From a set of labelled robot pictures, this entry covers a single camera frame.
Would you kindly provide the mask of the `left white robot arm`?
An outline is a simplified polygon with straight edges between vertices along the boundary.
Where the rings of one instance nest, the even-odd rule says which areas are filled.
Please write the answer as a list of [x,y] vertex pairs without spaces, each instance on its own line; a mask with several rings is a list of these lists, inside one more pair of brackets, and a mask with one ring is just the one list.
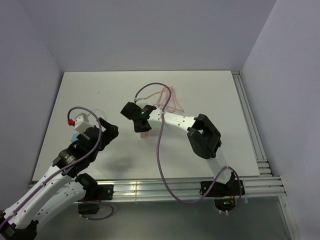
[[84,169],[98,152],[119,135],[116,125],[99,117],[97,125],[79,115],[68,124],[77,131],[76,141],[62,150],[44,176],[15,204],[0,213],[0,233],[6,240],[33,240],[38,228],[74,202],[98,204],[102,193]]

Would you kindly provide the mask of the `blue plug adapter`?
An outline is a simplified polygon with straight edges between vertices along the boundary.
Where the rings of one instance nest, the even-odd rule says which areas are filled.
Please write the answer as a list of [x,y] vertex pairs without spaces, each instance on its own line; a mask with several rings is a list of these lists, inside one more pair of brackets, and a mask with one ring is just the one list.
[[72,137],[71,137],[71,142],[72,142],[72,143],[78,140],[78,139],[77,139],[78,135],[79,135],[78,133],[74,133],[74,134],[72,135]]

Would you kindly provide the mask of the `pink power strip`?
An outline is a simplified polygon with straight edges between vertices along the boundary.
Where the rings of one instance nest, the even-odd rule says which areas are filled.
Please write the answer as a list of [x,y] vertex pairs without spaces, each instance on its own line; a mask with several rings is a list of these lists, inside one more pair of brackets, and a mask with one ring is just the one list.
[[145,139],[145,138],[147,138],[149,136],[149,132],[147,131],[147,132],[141,132],[140,133],[140,137],[142,138],[142,139]]

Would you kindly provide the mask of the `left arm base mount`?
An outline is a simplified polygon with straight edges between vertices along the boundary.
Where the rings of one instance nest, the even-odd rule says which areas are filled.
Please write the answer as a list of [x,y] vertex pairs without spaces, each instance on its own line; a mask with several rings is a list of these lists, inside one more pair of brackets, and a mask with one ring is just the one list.
[[87,173],[78,175],[75,182],[81,184],[84,190],[84,197],[80,199],[78,204],[78,213],[83,218],[93,220],[89,215],[96,215],[100,210],[100,203],[103,200],[111,200],[113,197],[114,186],[107,184],[106,186],[98,185],[98,182]]

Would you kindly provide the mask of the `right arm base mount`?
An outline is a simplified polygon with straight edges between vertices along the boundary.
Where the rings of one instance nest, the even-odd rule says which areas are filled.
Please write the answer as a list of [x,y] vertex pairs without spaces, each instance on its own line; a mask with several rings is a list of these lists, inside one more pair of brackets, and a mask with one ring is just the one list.
[[240,180],[239,184],[237,180],[233,180],[226,184],[216,182],[206,197],[215,198],[214,204],[219,211],[229,212],[237,205],[236,197],[244,196],[245,193],[243,181]]

